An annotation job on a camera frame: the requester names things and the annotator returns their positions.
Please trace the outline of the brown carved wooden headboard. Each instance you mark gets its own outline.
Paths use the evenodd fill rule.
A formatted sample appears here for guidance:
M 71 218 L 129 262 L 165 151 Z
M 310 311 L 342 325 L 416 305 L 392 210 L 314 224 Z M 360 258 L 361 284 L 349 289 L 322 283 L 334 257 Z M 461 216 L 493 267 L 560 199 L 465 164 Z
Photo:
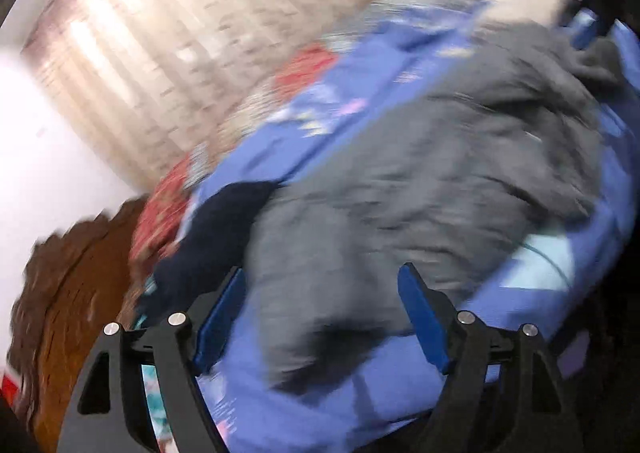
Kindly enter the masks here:
M 67 404 L 105 324 L 114 322 L 131 285 L 132 234 L 146 203 L 78 221 L 39 239 L 11 313 L 8 363 L 22 379 L 15 413 L 40 451 L 54 452 Z

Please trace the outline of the grey patterned folded blanket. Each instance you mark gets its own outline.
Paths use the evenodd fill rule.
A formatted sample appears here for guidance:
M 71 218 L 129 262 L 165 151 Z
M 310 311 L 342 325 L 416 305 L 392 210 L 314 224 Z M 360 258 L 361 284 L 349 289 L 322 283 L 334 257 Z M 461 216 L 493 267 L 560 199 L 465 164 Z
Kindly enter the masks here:
M 462 12 L 470 5 L 471 0 L 374 0 L 356 14 L 335 23 L 320 41 L 328 50 L 343 54 L 384 20 L 397 20 L 405 12 L 419 16 L 439 10 Z

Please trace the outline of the blue patterned bed sheet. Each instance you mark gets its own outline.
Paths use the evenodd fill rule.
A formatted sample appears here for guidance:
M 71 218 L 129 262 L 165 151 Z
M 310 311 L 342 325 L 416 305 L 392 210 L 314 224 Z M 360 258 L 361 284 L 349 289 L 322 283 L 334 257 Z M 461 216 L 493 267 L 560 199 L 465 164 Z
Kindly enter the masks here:
M 351 452 L 431 410 L 397 289 L 412 263 L 459 308 L 546 337 L 613 268 L 639 204 L 639 40 L 529 27 L 473 42 L 472 6 L 405 6 L 208 178 L 281 191 L 202 338 L 205 401 L 233 452 Z

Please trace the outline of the cream fleece garment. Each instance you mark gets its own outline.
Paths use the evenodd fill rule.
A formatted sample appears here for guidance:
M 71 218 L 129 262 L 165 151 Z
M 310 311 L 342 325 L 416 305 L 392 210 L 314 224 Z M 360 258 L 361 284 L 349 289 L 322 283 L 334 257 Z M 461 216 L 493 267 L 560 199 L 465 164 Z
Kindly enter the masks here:
M 554 26 L 559 23 L 568 2 L 570 0 L 488 0 L 476 26 L 488 29 L 522 23 Z

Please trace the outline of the beige floral curtain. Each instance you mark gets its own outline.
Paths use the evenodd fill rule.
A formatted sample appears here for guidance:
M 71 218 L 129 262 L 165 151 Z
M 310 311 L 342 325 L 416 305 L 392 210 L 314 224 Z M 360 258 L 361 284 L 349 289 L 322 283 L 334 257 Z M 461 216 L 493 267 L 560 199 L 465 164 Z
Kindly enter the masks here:
M 51 0 L 24 46 L 58 111 L 148 191 L 188 150 L 222 150 L 262 80 L 370 0 Z

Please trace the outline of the grey padded jacket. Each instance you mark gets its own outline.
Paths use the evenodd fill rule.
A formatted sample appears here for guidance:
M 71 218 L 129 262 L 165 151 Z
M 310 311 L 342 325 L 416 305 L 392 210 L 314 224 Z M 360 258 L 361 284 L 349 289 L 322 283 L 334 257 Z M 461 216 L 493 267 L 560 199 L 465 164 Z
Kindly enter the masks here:
M 599 96 L 624 83 L 612 40 L 515 25 L 274 194 L 245 265 L 269 384 L 344 377 L 407 334 L 401 265 L 463 303 L 539 225 L 588 217 Z

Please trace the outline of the red patterned quilt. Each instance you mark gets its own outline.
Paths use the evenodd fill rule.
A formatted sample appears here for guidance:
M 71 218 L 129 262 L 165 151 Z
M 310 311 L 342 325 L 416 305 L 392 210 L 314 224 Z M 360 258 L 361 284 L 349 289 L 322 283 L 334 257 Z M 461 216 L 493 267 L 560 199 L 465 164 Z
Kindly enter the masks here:
M 142 281 L 158 260 L 174 252 L 180 223 L 193 204 L 196 187 L 206 176 L 270 114 L 318 80 L 337 60 L 338 53 L 323 42 L 304 46 L 224 114 L 211 138 L 186 152 L 160 179 L 132 234 L 129 270 L 135 282 Z

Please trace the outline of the dark navy garment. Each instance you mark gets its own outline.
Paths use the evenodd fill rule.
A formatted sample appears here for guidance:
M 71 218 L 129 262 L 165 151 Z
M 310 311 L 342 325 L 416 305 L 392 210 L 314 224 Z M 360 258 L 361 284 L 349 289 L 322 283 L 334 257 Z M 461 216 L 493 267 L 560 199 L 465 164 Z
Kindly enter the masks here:
M 160 259 L 145 281 L 134 321 L 153 326 L 216 291 L 229 271 L 243 264 L 250 230 L 279 187 L 273 181 L 236 182 L 203 202 L 177 250 Z

